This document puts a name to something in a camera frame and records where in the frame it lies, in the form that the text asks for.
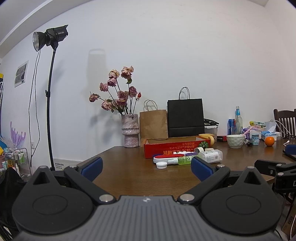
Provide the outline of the white jar lid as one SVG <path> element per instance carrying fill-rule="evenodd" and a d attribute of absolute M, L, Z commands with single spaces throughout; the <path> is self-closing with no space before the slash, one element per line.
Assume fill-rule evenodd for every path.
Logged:
<path fill-rule="evenodd" d="M 157 162 L 157 163 L 156 163 L 156 167 L 157 167 L 158 169 L 165 169 L 165 168 L 167 168 L 167 165 L 168 165 L 167 162 Z"/>

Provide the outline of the dried pink roses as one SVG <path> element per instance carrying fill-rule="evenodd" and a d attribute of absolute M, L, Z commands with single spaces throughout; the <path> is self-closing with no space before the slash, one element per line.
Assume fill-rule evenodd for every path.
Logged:
<path fill-rule="evenodd" d="M 107 94 L 103 98 L 98 93 L 90 93 L 89 102 L 101 101 L 101 108 L 112 113 L 118 112 L 120 115 L 133 115 L 135 107 L 142 94 L 132 86 L 133 66 L 124 66 L 121 71 L 112 69 L 108 73 L 106 83 L 99 84 L 99 90 Z"/>

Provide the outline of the white wall heater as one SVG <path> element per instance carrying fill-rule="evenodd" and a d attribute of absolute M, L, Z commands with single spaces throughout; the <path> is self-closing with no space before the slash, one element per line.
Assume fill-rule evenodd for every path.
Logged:
<path fill-rule="evenodd" d="M 54 159 L 54 166 L 56 171 L 62 171 L 64 170 L 67 166 L 73 166 L 73 165 L 78 165 L 82 161 L 77 161 L 77 160 L 67 160 L 67 159 Z"/>

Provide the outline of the yellow mug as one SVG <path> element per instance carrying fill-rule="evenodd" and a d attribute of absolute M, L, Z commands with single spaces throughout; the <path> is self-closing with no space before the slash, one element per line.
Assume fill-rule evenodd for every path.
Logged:
<path fill-rule="evenodd" d="M 212 133 L 202 133 L 199 134 L 199 137 L 208 139 L 210 141 L 210 146 L 213 146 L 215 144 L 215 138 Z"/>

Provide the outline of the tissue box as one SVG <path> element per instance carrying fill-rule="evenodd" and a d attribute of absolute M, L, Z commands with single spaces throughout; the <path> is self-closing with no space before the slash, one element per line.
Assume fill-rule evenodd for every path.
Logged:
<path fill-rule="evenodd" d="M 275 141 L 277 141 L 277 138 L 281 137 L 280 132 L 276 131 L 277 123 L 274 120 L 266 121 L 265 127 L 263 128 L 263 131 L 261 133 L 261 139 L 265 140 L 267 137 L 273 137 Z"/>

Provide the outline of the red white lint brush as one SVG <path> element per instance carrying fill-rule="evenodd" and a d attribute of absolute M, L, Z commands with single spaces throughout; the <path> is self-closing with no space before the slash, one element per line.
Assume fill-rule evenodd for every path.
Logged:
<path fill-rule="evenodd" d="M 166 162 L 168 165 L 177 165 L 178 158 L 185 157 L 184 154 L 169 154 L 169 155 L 156 155 L 153 157 L 153 162 Z"/>

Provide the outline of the brown paper bag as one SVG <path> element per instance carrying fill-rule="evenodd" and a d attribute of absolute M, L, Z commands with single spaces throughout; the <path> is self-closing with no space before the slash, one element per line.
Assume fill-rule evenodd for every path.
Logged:
<path fill-rule="evenodd" d="M 167 111 L 159 109 L 154 100 L 144 101 L 144 111 L 139 113 L 140 145 L 147 139 L 164 140 L 168 138 Z"/>

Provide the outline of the red book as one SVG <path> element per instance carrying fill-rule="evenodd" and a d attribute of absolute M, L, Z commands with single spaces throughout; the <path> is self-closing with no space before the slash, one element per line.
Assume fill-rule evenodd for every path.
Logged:
<path fill-rule="evenodd" d="M 226 136 L 217 136 L 217 141 L 218 142 L 227 142 L 227 137 Z"/>

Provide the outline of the small blue white cup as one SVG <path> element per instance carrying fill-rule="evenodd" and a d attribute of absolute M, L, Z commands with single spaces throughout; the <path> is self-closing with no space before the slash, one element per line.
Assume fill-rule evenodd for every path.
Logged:
<path fill-rule="evenodd" d="M 251 141 L 253 146 L 259 145 L 260 142 L 260 134 L 258 133 L 252 133 L 251 134 Z"/>

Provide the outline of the clear glass bottle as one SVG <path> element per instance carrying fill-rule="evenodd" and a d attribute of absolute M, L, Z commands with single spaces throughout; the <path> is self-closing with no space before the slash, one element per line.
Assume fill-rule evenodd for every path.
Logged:
<path fill-rule="evenodd" d="M 240 108 L 239 106 L 236 106 L 236 111 L 235 111 L 235 122 L 236 122 L 236 133 L 242 134 L 242 129 L 243 129 L 243 123 L 242 123 L 242 118 L 240 114 Z"/>

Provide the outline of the white tape roll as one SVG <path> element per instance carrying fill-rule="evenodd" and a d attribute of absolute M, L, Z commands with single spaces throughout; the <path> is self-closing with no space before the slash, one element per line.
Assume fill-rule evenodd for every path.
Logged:
<path fill-rule="evenodd" d="M 202 147 L 197 147 L 197 148 L 194 149 L 195 154 L 199 154 L 199 153 L 202 153 L 202 152 L 204 152 L 204 149 Z"/>

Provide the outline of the purple plastic container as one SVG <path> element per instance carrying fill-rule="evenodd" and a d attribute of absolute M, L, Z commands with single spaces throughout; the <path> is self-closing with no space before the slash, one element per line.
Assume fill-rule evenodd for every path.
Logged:
<path fill-rule="evenodd" d="M 242 130 L 242 133 L 243 133 L 243 132 L 246 132 L 249 128 L 250 128 L 250 126 L 247 127 L 247 128 L 244 128 L 244 129 Z M 260 138 L 261 138 L 262 130 L 261 130 L 260 128 L 257 128 L 256 130 L 251 130 L 249 133 L 246 134 L 246 139 L 247 139 L 247 140 L 251 140 L 251 134 L 252 134 L 252 133 L 258 133 L 258 134 L 260 134 Z"/>

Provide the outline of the black studio light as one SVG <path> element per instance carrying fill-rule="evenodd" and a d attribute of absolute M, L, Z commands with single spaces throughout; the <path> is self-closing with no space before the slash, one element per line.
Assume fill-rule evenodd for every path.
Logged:
<path fill-rule="evenodd" d="M 54 50 L 57 49 L 59 42 L 63 41 L 68 36 L 68 25 L 49 28 L 43 32 L 34 32 L 32 41 L 36 51 L 40 51 L 45 45 L 51 46 Z"/>

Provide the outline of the orange fruit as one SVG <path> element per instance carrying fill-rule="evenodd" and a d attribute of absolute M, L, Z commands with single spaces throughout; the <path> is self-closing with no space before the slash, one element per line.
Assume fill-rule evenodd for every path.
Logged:
<path fill-rule="evenodd" d="M 265 138 L 264 143 L 267 147 L 272 147 L 275 143 L 274 137 L 268 136 Z"/>

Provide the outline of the dark wooden chair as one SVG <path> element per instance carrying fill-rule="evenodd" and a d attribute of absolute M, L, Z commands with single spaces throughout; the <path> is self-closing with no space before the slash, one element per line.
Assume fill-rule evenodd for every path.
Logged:
<path fill-rule="evenodd" d="M 274 120 L 277 123 L 277 130 L 283 138 L 295 138 L 295 109 L 294 110 L 273 110 Z"/>

